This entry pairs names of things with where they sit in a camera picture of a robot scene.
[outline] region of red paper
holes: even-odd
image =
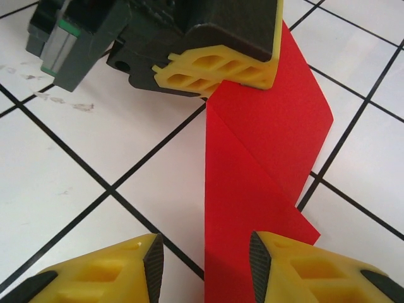
[[[253,303],[254,230],[313,244],[295,202],[332,123],[330,108],[283,26],[274,86],[224,82],[207,103],[205,302]]]

